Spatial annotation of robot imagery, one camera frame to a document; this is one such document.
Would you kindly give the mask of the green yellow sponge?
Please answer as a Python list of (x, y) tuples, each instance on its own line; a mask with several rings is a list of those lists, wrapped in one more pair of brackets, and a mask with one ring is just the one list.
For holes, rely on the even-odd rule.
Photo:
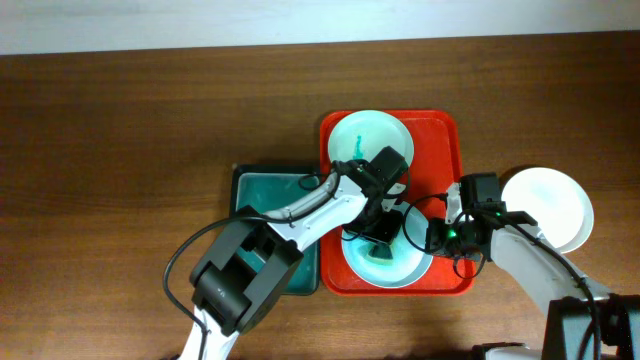
[(387, 244), (375, 244), (368, 252), (368, 256), (378, 262), (391, 262), (393, 252), (391, 246)]

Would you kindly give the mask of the light blue plate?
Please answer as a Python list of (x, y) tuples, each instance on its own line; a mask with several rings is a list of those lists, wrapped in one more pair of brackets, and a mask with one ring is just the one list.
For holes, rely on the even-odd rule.
[(363, 239), (345, 241), (342, 231), (341, 248), (347, 265), (366, 283), (386, 289), (402, 288), (419, 280), (430, 268), (433, 256), (422, 251), (429, 221), (416, 208), (408, 210), (409, 206), (402, 202), (391, 209), (403, 214), (400, 230), (390, 244), (391, 262), (378, 262), (368, 256), (373, 245), (382, 243)]

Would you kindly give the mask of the white plate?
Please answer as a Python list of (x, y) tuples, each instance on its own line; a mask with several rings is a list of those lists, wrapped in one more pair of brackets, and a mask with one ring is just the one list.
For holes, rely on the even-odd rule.
[(595, 216), (589, 196), (559, 170), (530, 167), (516, 172), (506, 181), (502, 199), (509, 211), (525, 211), (532, 216), (561, 253), (577, 250), (592, 233)]

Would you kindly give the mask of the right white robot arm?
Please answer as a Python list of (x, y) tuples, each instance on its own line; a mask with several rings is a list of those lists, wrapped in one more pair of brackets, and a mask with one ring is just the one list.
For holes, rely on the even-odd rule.
[(567, 253), (589, 238), (594, 210), (585, 190), (554, 169), (521, 170), (501, 185), (494, 173), (465, 175), (439, 194), (442, 218), (429, 222), (429, 255), (491, 262), (509, 274), (546, 317), (543, 346), (476, 345), (473, 359), (601, 359), (639, 356), (639, 298), (589, 277)]

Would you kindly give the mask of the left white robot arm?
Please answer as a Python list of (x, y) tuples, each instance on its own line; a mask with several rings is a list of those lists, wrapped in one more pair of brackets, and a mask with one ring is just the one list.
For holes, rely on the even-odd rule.
[(299, 200), (265, 213), (245, 206), (196, 232), (220, 231), (189, 276), (193, 327), (181, 358), (227, 358), (279, 300), (304, 251), (337, 227), (379, 222), (383, 201), (393, 199), (407, 170), (390, 146), (370, 161), (334, 161), (326, 180)]

